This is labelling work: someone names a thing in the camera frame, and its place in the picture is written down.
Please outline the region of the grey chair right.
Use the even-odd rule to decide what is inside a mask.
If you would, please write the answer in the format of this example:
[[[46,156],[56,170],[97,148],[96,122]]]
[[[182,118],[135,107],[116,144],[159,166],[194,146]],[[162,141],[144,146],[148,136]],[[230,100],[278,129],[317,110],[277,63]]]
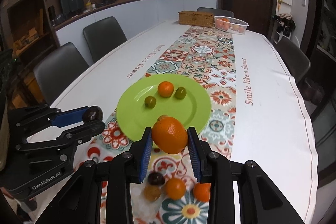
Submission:
[[[285,36],[274,47],[298,84],[309,71],[310,60],[298,46]]]

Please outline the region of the dark plum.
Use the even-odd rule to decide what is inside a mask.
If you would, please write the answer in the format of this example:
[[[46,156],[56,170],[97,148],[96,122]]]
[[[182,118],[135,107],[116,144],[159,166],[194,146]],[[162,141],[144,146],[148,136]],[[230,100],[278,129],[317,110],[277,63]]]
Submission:
[[[148,183],[154,186],[162,186],[165,184],[164,176],[159,172],[152,172],[147,177]]]
[[[102,109],[98,106],[91,106],[87,108],[82,115],[82,121],[84,123],[89,123],[92,121],[102,121],[102,119],[103,112]]]

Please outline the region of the green plate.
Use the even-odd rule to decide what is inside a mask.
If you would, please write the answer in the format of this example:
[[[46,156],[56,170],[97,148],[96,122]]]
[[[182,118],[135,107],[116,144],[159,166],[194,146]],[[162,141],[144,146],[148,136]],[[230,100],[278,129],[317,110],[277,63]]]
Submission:
[[[163,81],[171,82],[175,89],[184,87],[187,91],[185,98],[161,97],[157,88]],[[156,98],[152,109],[145,106],[147,96]],[[153,126],[161,115],[173,117],[184,128],[191,126],[200,133],[206,127],[210,114],[211,101],[205,88],[186,76],[176,74],[152,75],[138,80],[122,94],[116,108],[119,128],[132,141],[141,139],[144,129]]]

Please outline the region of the patterned table runner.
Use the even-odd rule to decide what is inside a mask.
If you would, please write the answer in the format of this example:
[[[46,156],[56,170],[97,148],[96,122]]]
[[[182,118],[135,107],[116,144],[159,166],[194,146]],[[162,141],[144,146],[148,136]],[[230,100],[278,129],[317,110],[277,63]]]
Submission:
[[[236,115],[236,70],[232,35],[216,28],[190,27],[147,70],[151,83],[147,94],[153,94],[162,81],[178,87],[194,85],[182,100],[171,99],[170,107],[161,113],[176,118],[185,128],[194,127],[199,138],[211,149],[230,157],[234,141]],[[165,192],[155,201],[144,191],[148,181],[131,186],[135,223],[206,223],[209,203],[194,193],[197,180],[193,175],[189,152],[184,149],[169,155],[154,147],[149,173],[157,172],[166,181],[178,178],[186,190],[179,200]]]

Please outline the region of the green fruit on plate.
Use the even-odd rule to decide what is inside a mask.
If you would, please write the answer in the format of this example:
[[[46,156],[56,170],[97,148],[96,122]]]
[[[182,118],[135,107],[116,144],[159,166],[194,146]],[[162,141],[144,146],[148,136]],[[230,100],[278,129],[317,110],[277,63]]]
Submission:
[[[184,99],[185,98],[185,96],[186,96],[186,94],[187,94],[187,91],[186,91],[186,89],[184,88],[184,87],[178,87],[177,89],[176,89],[176,91],[175,91],[175,98],[177,98],[177,99],[179,99],[179,100],[182,100],[182,99]]]

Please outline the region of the white tablecloth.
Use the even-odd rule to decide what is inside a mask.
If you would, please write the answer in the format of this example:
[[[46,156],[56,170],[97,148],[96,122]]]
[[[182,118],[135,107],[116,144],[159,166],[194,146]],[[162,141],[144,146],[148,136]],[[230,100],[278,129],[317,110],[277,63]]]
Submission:
[[[75,153],[86,159],[110,159],[131,142],[116,120],[117,103],[128,87],[190,27],[168,20],[131,38],[89,67],[55,100],[70,110],[102,108],[105,131]],[[303,98],[280,55],[265,36],[247,31],[231,34],[236,70],[236,115],[231,159],[253,160],[281,190],[305,223],[316,203],[318,156]]]

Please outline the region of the green fruit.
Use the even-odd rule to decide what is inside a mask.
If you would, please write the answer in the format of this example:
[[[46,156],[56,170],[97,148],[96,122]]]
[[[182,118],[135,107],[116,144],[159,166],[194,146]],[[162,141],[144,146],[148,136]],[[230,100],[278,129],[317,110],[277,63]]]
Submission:
[[[177,98],[177,99],[179,99],[179,100],[182,100],[182,99],[184,99],[185,98],[185,96],[186,96],[186,94],[187,94],[187,91],[186,91],[186,89],[184,88],[184,87],[178,87],[177,89],[176,89],[176,91],[175,91],[175,98]]]
[[[152,109],[156,105],[156,98],[154,96],[147,96],[145,98],[145,106]]]

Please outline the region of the grey chair near left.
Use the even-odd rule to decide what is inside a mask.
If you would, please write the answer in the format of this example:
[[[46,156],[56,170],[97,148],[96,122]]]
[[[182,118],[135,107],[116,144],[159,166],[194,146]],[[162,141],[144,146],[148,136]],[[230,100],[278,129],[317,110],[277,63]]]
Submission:
[[[68,42],[35,66],[34,76],[45,101],[52,104],[88,68],[74,44]]]

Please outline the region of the brown round fruit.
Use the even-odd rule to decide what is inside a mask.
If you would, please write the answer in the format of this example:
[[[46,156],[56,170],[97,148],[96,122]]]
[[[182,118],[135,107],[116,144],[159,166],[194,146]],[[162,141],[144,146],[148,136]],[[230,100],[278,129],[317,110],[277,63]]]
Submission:
[[[168,117],[167,115],[161,115],[160,117],[158,117],[157,121],[160,121],[161,119],[167,118],[167,117]]]

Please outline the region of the plastic basket with oranges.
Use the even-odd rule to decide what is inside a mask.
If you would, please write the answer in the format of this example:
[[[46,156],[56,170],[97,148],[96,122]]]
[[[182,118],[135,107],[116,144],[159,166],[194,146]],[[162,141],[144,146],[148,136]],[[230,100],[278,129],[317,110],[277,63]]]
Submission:
[[[214,16],[215,28],[231,34],[245,34],[249,24],[229,16]]]

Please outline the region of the orange mandarin on plate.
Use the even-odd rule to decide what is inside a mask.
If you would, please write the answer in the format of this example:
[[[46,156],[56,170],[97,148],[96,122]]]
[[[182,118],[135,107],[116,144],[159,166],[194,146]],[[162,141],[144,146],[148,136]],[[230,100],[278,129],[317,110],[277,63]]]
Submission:
[[[158,94],[163,98],[169,98],[174,92],[174,85],[169,81],[163,81],[158,85]]]

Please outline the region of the orange mandarin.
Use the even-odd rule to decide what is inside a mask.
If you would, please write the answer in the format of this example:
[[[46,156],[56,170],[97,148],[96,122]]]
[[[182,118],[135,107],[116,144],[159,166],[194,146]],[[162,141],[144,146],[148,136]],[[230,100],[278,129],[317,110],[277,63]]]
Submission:
[[[163,98],[169,98],[174,92],[174,85],[169,81],[163,81],[158,85],[158,94]]]
[[[188,143],[187,131],[183,124],[170,116],[156,121],[152,127],[151,135],[157,147],[171,155],[183,151]]]
[[[185,195],[185,183],[179,178],[171,178],[165,184],[165,192],[172,200],[179,200]]]
[[[209,202],[210,201],[210,192],[211,192],[211,184],[210,183],[197,183],[193,188],[194,197],[201,202]]]

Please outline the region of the grey chair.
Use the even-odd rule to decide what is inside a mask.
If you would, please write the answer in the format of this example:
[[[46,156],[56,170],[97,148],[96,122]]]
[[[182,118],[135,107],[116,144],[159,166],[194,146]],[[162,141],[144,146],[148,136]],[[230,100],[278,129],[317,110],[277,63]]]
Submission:
[[[310,60],[298,46],[285,36],[274,47],[298,84],[309,71]]]
[[[52,104],[88,68],[74,44],[68,42],[35,66],[34,76],[45,101]]]
[[[99,20],[85,27],[83,35],[94,63],[127,41],[121,26],[114,16]]]

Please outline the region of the grey chair far left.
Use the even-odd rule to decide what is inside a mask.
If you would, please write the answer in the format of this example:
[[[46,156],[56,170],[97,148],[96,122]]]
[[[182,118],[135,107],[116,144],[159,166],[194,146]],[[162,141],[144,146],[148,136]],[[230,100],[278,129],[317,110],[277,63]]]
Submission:
[[[99,20],[85,27],[83,35],[94,63],[127,41],[121,26],[114,16]]]

